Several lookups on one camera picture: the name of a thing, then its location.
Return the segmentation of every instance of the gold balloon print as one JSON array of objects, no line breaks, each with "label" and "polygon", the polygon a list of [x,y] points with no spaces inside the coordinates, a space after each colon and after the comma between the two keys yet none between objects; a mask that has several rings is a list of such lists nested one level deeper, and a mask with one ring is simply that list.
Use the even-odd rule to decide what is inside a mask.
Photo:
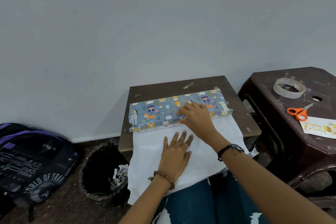
[{"label": "gold balloon print", "polygon": [[328,126],[323,126],[324,130],[328,131],[328,132],[331,132],[331,128],[328,127]]}]

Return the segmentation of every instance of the small wooden table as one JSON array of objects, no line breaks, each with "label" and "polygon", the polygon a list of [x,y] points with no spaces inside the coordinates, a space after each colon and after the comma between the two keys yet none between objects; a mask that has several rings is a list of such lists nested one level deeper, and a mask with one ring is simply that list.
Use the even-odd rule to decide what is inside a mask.
[{"label": "small wooden table", "polygon": [[224,75],[177,82],[164,82],[150,85],[132,86],[129,88],[128,100],[124,115],[124,122],[119,141],[119,151],[130,161],[133,154],[133,132],[129,132],[131,127],[128,121],[129,105],[150,99],[159,99],[169,96],[178,96],[204,90],[212,90],[218,87],[229,102],[228,107],[233,109],[232,116],[240,128],[244,139],[255,137],[261,134],[261,130],[247,111],[240,98],[233,90],[232,86]]}]

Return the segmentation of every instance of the orange scissors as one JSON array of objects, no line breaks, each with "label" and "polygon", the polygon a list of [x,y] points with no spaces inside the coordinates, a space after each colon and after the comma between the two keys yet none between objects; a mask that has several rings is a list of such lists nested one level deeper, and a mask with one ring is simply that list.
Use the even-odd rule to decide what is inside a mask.
[{"label": "orange scissors", "polygon": [[287,113],[295,116],[300,121],[306,121],[308,120],[307,109],[313,105],[314,104],[310,104],[303,108],[288,108]]}]

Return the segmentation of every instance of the hand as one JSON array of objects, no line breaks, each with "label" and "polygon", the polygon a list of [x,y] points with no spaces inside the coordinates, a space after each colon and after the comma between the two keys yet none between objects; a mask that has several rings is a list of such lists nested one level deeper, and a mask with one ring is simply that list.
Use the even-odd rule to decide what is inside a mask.
[{"label": "hand", "polygon": [[230,144],[214,127],[206,105],[195,102],[186,103],[179,108],[176,114],[185,115],[187,119],[180,119],[178,123],[187,125],[197,137],[210,145],[216,152]]},{"label": "hand", "polygon": [[182,175],[191,156],[191,151],[186,151],[187,146],[189,147],[191,145],[194,135],[190,135],[188,140],[184,142],[186,134],[187,132],[183,131],[180,139],[177,140],[179,133],[176,132],[169,146],[168,138],[165,137],[163,140],[163,150],[158,171],[168,175],[173,182],[176,182],[176,180]]}]

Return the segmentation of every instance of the brown plastic stool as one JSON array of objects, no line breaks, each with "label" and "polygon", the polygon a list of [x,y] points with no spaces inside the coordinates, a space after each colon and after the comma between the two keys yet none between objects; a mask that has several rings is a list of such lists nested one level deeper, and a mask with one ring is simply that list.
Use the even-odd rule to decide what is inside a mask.
[{"label": "brown plastic stool", "polygon": [[[298,99],[281,97],[273,85],[283,77],[302,82],[306,92]],[[304,134],[299,121],[286,112],[314,103],[308,116],[336,120],[335,76],[315,67],[253,73],[238,96],[251,104],[275,138],[278,153],[267,166],[269,171],[293,188],[312,175],[336,171],[336,140]],[[336,206],[334,195],[310,200],[321,208]]]}]

